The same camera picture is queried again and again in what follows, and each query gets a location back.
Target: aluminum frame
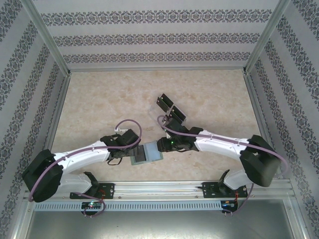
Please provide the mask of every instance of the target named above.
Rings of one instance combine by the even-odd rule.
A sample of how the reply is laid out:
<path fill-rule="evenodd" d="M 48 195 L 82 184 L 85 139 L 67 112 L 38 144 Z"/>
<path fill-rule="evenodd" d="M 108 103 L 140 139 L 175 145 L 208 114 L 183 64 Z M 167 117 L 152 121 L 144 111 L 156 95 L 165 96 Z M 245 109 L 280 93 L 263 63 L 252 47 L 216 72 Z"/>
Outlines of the aluminum frame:
<path fill-rule="evenodd" d="M 233 198 L 204 198 L 203 191 L 198 189 L 205 181 L 142 181 L 142 182 L 110 182 L 115 184 L 114 198 L 105 199 L 106 202 L 204 202 L 220 201 Z M 21 209 L 15 222 L 15 227 L 10 239 L 24 239 L 27 236 L 34 213 L 35 203 L 28 202 L 29 192 L 25 191 Z M 304 219 L 298 206 L 295 192 L 290 179 L 274 179 L 270 187 L 264 188 L 254 186 L 249 200 L 283 200 L 286 213 L 290 222 L 293 235 L 296 239 L 309 239 Z M 67 204 L 70 202 L 88 202 L 89 199 L 71 200 L 69 195 L 58 195 L 46 202 L 59 202 Z"/>

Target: metal plate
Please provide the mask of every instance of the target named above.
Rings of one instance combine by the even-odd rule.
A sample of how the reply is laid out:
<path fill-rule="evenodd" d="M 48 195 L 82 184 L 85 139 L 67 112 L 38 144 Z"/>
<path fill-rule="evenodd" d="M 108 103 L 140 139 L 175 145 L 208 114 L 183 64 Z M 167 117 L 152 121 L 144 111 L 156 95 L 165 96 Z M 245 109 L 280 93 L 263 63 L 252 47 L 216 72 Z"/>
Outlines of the metal plate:
<path fill-rule="evenodd" d="M 174 118 L 179 123 L 183 123 L 186 119 L 186 115 L 177 106 L 171 109 L 169 117 Z"/>
<path fill-rule="evenodd" d="M 165 94 L 162 94 L 161 97 L 158 97 L 157 105 L 164 112 L 167 112 L 173 106 L 173 101 L 171 101 Z"/>
<path fill-rule="evenodd" d="M 114 195 L 114 183 L 100 183 L 98 192 L 94 195 L 95 198 L 99 199 L 113 199 Z M 86 197 L 79 196 L 75 193 L 70 193 L 70 199 L 87 199 Z"/>
<path fill-rule="evenodd" d="M 206 189 L 203 191 L 204 198 L 235 198 L 235 192 L 231 192 L 229 195 L 223 195 L 218 192 L 218 182 L 203 182 L 202 187 Z M 246 198 L 247 197 L 247 188 L 246 186 L 240 187 L 236 190 L 238 192 L 238 198 Z"/>

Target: table surface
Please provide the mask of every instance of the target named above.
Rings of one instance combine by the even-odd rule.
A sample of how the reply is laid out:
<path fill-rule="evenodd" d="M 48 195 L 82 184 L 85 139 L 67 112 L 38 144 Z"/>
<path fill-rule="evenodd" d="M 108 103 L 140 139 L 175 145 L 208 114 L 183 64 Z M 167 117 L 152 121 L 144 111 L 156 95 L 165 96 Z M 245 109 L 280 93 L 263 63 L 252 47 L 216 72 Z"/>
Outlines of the table surface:
<path fill-rule="evenodd" d="M 162 93 L 187 115 L 188 128 L 238 138 L 260 134 L 241 70 L 73 73 L 52 152 L 112 135 L 123 119 L 142 125 L 142 143 L 158 140 L 165 134 L 149 110 Z M 123 128 L 139 132 L 133 123 Z M 135 166 L 125 157 L 118 166 L 95 163 L 75 173 L 89 171 L 99 181 L 216 180 L 239 168 L 239 161 L 226 156 L 188 151 L 163 153 L 163 160 Z"/>

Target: enclosure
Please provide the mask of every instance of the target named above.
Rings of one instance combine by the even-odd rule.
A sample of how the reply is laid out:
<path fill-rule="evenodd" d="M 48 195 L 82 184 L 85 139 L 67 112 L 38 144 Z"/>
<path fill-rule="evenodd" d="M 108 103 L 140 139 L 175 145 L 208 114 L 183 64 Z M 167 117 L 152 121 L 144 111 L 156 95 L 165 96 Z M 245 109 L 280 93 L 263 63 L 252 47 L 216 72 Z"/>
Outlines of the enclosure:
<path fill-rule="evenodd" d="M 318 0 L 0 6 L 1 238 L 319 238 Z M 27 201 L 21 175 L 43 149 L 87 146 L 124 119 L 142 125 L 142 143 L 163 137 L 150 115 L 162 93 L 187 115 L 188 128 L 261 135 L 289 172 L 254 188 L 233 217 L 220 213 L 220 199 L 195 190 L 242 168 L 212 152 L 78 170 L 115 184 L 108 209 L 92 220 L 79 212 L 87 200 Z"/>

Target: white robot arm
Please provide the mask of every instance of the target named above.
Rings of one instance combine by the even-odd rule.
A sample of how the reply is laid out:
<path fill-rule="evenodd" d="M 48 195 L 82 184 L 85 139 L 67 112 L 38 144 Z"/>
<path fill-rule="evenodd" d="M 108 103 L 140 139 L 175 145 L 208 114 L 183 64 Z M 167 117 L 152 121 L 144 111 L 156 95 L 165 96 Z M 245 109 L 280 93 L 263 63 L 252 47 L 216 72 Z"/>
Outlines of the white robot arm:
<path fill-rule="evenodd" d="M 260 136 L 238 139 L 216 135 L 198 127 L 188 130 L 182 126 L 186 116 L 165 94 L 158 98 L 157 104 L 167 112 L 165 117 L 158 117 L 158 123 L 167 133 L 167 137 L 157 141 L 158 151 L 209 151 L 240 161 L 243 169 L 227 170 L 219 180 L 219 192 L 224 195 L 250 183 L 263 187 L 270 185 L 280 160 Z M 137 123 L 131 119 L 124 121 Z M 139 124 L 138 126 L 140 136 L 129 129 L 123 135 L 105 136 L 94 144 L 70 152 L 52 154 L 48 149 L 43 150 L 22 174 L 31 191 L 30 195 L 36 202 L 66 192 L 84 193 L 94 197 L 99 188 L 94 176 L 88 172 L 79 175 L 70 173 L 92 163 L 109 163 L 115 158 L 138 156 L 138 143 L 142 136 L 142 128 Z"/>
<path fill-rule="evenodd" d="M 199 134 L 203 135 L 212 135 L 212 133 L 203 130 Z M 243 142 L 243 143 L 249 143 L 248 139 L 246 138 L 230 138 L 230 137 L 225 137 L 221 135 L 215 135 L 220 138 L 224 139 L 230 139 L 230 140 L 235 140 L 238 142 Z M 239 145 L 239 144 L 234 144 L 234 143 L 229 143 L 225 141 L 221 141 L 218 139 L 213 139 L 213 138 L 203 138 L 203 137 L 196 137 L 196 141 L 194 142 L 196 148 L 199 151 L 208 151 L 208 152 L 214 152 L 218 154 L 225 155 L 227 157 L 233 158 L 237 161 L 240 161 L 240 152 L 244 151 L 246 149 L 246 146 Z M 230 170 L 226 177 L 224 178 L 224 184 L 231 188 L 232 190 L 236 190 L 239 187 L 253 183 L 247 176 L 246 172 L 244 169 L 241 170 Z"/>

